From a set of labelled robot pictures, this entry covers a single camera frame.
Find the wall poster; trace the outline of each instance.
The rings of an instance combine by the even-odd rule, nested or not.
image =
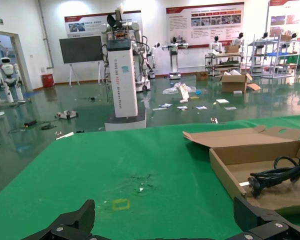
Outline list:
[[[100,25],[107,23],[107,16],[115,15],[114,12],[98,13],[80,16],[65,16],[65,29],[68,38],[80,38],[101,36]],[[143,32],[141,11],[125,11],[121,15],[123,22],[138,22],[141,33]],[[130,37],[133,39],[134,31],[131,31]]]
[[[166,8],[167,41],[172,37],[189,48],[208,47],[219,36],[230,45],[243,30],[244,2]]]
[[[284,35],[299,33],[300,37],[300,0],[269,1],[266,31],[272,38],[282,30]]]

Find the open cardboard box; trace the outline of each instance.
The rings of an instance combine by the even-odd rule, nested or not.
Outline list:
[[[261,89],[257,84],[251,83],[252,79],[248,73],[246,75],[223,75],[221,77],[222,92],[233,93],[234,91],[242,91],[242,93],[245,93],[247,87],[255,91]]]
[[[235,54],[239,52],[239,46],[225,46],[224,52],[226,54]]]
[[[256,207],[275,210],[282,215],[300,213],[300,179],[295,183],[287,180],[264,188],[257,198],[252,196],[248,186],[239,184],[246,182],[250,173],[273,169],[274,160],[279,156],[300,158],[300,129],[279,126],[266,129],[260,125],[183,134],[187,139],[210,148],[211,167],[232,198],[241,195]],[[282,159],[278,166],[292,167],[293,164]]]

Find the yellow tape mark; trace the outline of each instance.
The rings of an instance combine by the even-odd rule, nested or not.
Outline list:
[[[122,204],[126,203],[125,206],[117,206],[117,204]],[[117,211],[117,210],[125,210],[130,208],[130,199],[125,198],[125,199],[117,199],[112,202],[112,209]]]

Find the plastic bag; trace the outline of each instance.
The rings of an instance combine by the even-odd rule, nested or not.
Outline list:
[[[179,93],[178,88],[180,87],[181,82],[176,83],[173,87],[165,89],[162,94],[177,94]],[[195,93],[197,89],[194,86],[186,86],[188,93]]]

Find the green tablecloth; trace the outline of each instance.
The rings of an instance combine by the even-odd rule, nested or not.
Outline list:
[[[298,56],[286,56],[285,59],[287,59],[286,64],[297,64]]]
[[[55,141],[0,193],[0,239],[18,240],[59,214],[96,203],[92,232],[110,239],[225,239],[241,230],[233,201],[190,133],[266,124],[300,128],[300,116],[81,133]],[[300,225],[300,216],[289,218]]]

